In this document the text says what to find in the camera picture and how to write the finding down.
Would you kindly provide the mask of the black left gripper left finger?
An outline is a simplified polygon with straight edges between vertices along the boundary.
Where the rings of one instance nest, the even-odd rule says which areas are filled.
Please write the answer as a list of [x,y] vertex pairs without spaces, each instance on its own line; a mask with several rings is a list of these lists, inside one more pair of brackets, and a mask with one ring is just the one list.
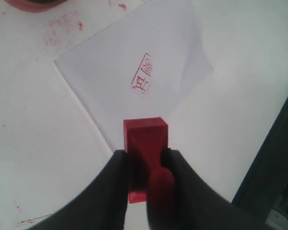
[[128,156],[117,150],[74,200],[37,224],[39,230],[122,230],[128,200]]

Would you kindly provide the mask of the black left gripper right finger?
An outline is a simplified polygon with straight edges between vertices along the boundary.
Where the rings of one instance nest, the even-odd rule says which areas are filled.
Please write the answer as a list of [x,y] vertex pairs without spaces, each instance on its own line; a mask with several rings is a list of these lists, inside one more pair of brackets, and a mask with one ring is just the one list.
[[161,154],[147,188],[152,230],[262,230],[264,223],[215,192],[177,150]]

